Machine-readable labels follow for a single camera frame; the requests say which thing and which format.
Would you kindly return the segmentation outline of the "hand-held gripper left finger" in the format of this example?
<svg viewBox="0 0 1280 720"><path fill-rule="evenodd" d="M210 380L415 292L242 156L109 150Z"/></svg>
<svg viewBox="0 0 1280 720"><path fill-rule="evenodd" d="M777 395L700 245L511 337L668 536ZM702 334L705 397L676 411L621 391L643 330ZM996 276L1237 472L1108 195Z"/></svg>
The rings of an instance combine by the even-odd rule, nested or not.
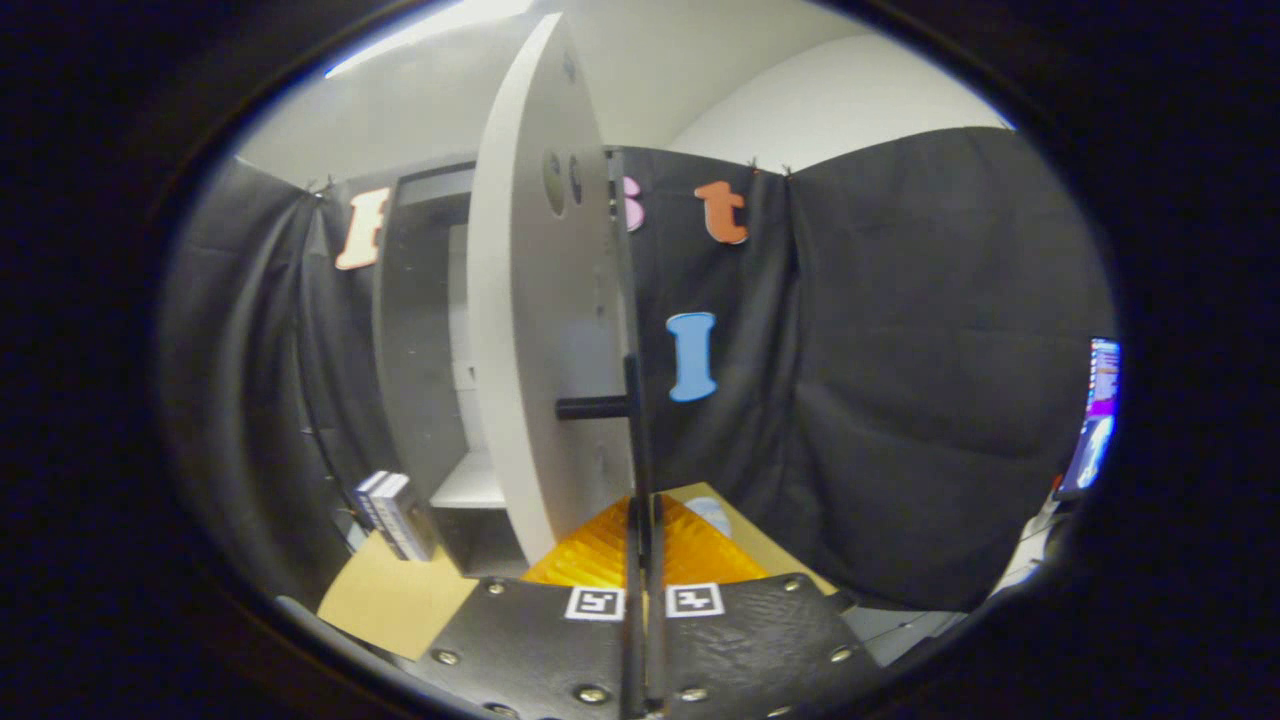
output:
<svg viewBox="0 0 1280 720"><path fill-rule="evenodd" d="M562 544L616 560L613 585L485 577L429 644L415 674L497 719L636 719L644 706L635 502L625 498Z"/></svg>

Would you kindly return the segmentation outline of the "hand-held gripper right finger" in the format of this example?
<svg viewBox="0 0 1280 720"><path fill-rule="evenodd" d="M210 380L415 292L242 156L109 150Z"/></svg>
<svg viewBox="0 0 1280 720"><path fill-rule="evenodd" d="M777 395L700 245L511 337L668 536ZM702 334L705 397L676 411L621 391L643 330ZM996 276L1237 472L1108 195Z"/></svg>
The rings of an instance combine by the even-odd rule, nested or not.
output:
<svg viewBox="0 0 1280 720"><path fill-rule="evenodd" d="M650 717L832 717L884 676L832 584L726 498L659 493L652 521Z"/></svg>

